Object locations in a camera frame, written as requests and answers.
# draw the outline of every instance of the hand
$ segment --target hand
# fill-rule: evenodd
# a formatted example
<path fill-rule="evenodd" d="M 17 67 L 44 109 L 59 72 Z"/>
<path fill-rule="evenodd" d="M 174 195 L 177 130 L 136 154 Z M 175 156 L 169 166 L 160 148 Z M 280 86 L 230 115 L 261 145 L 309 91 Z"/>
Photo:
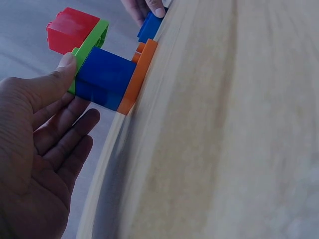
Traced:
<path fill-rule="evenodd" d="M 161 0 L 121 0 L 126 11 L 132 16 L 134 21 L 141 27 L 146 16 L 151 10 L 155 16 L 162 18 L 165 16 L 165 9 Z"/>
<path fill-rule="evenodd" d="M 75 180 L 99 121 L 89 102 L 66 93 L 76 61 L 56 71 L 0 81 L 0 238 L 56 239 L 70 212 Z"/>

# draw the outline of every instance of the fingernail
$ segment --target fingernail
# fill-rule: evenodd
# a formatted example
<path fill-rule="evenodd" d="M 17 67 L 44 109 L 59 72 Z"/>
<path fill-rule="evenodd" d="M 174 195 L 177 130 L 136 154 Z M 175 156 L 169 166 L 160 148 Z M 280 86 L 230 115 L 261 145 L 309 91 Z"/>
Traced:
<path fill-rule="evenodd" d="M 73 54 L 71 52 L 68 52 L 62 57 L 58 67 L 69 66 L 71 63 L 73 63 L 74 60 L 75 57 L 73 56 Z"/>
<path fill-rule="evenodd" d="M 157 8 L 155 10 L 155 16 L 159 17 L 159 18 L 162 18 L 165 16 L 165 10 L 164 8 Z"/>

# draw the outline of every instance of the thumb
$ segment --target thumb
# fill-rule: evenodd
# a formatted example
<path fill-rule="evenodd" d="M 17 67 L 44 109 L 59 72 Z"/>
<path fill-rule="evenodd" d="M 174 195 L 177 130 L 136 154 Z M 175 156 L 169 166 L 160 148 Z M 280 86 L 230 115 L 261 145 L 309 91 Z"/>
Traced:
<path fill-rule="evenodd" d="M 159 18 L 165 16 L 165 9 L 161 0 L 146 0 L 146 3 L 155 16 Z"/>
<path fill-rule="evenodd" d="M 25 81 L 27 99 L 33 112 L 60 99 L 69 89 L 76 72 L 76 59 L 72 53 L 66 53 L 50 74 Z"/>

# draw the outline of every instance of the red block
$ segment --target red block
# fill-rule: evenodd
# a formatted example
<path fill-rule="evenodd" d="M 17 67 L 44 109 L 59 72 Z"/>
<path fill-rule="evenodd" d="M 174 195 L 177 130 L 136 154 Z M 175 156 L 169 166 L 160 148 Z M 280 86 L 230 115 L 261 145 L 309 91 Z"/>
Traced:
<path fill-rule="evenodd" d="M 67 7 L 46 27 L 49 48 L 65 54 L 74 47 L 80 47 L 99 20 L 98 17 Z"/>

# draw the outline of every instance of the fingers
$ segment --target fingers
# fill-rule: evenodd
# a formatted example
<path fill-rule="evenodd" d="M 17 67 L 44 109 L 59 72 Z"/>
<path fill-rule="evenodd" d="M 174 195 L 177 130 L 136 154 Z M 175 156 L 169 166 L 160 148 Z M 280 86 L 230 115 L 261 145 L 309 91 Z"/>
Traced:
<path fill-rule="evenodd" d="M 34 147 L 39 155 L 46 153 L 78 120 L 89 106 L 89 102 L 75 97 L 72 102 L 51 118 L 47 124 L 33 134 Z"/>
<path fill-rule="evenodd" d="M 136 0 L 121 0 L 126 11 L 131 15 L 133 20 L 141 27 L 144 23 L 145 17 Z"/>
<path fill-rule="evenodd" d="M 161 0 L 145 0 L 152 13 L 159 18 L 165 16 L 165 9 Z"/>
<path fill-rule="evenodd" d="M 58 176 L 64 181 L 70 194 L 72 194 L 75 180 L 91 151 L 92 145 L 93 139 L 88 135 L 84 136 L 57 171 Z"/>
<path fill-rule="evenodd" d="M 46 123 L 52 116 L 58 113 L 63 107 L 67 106 L 73 99 L 73 94 L 66 93 L 58 101 L 36 112 L 33 116 L 32 122 L 33 131 L 37 130 L 40 126 Z"/>
<path fill-rule="evenodd" d="M 76 70 L 76 60 L 72 53 L 66 53 L 58 68 L 45 76 L 24 80 L 22 93 L 33 113 L 59 100 L 70 87 Z"/>
<path fill-rule="evenodd" d="M 43 156 L 43 159 L 50 162 L 53 170 L 57 170 L 79 141 L 93 129 L 99 120 L 100 113 L 96 109 L 89 109 L 57 145 Z"/>

